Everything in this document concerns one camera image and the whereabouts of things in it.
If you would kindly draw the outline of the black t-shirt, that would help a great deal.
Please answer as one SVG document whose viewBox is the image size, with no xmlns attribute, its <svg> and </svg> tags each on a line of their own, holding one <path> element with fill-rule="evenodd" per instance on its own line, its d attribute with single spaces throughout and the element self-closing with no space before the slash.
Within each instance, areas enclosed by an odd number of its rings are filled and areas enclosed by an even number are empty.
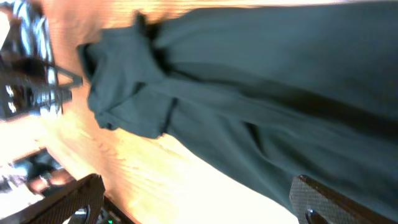
<svg viewBox="0 0 398 224">
<path fill-rule="evenodd" d="M 397 2 L 205 8 L 78 47 L 102 128 L 169 134 L 291 209 L 307 175 L 397 220 Z"/>
</svg>

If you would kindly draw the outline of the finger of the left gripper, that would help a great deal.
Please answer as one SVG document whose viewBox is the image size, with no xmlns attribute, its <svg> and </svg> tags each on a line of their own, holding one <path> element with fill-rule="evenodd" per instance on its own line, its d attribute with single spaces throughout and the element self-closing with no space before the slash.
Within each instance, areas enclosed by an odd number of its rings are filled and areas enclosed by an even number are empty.
<svg viewBox="0 0 398 224">
<path fill-rule="evenodd" d="M 56 64 L 51 64 L 51 69 L 55 79 L 54 84 L 51 84 L 52 89 L 72 89 L 83 85 L 83 78 L 81 76 Z"/>
</svg>

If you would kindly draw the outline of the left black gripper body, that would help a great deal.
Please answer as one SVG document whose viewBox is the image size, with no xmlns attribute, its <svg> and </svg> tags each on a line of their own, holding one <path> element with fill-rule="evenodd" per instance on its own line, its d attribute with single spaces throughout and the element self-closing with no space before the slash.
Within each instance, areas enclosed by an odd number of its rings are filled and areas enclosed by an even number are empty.
<svg viewBox="0 0 398 224">
<path fill-rule="evenodd" d="M 72 72 L 39 58 L 1 60 L 2 120 L 38 114 L 41 108 L 61 105 L 72 99 L 73 82 L 59 85 L 45 80 L 50 68 L 73 79 Z"/>
</svg>

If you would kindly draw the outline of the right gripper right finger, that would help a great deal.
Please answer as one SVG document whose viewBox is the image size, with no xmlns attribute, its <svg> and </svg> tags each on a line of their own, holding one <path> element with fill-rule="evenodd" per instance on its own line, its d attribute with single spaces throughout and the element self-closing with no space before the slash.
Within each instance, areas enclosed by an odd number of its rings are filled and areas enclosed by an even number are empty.
<svg viewBox="0 0 398 224">
<path fill-rule="evenodd" d="M 293 179 L 289 199 L 300 224 L 395 224 L 306 175 Z"/>
</svg>

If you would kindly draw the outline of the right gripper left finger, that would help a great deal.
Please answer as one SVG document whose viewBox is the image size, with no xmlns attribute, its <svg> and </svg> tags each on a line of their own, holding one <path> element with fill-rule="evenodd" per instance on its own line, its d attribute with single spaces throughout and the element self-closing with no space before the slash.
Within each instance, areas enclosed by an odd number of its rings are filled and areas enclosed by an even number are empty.
<svg viewBox="0 0 398 224">
<path fill-rule="evenodd" d="M 104 204 L 102 177 L 90 174 L 70 182 L 53 195 L 1 220 L 2 224 L 63 223 L 80 208 L 87 210 L 85 223 L 95 224 Z"/>
</svg>

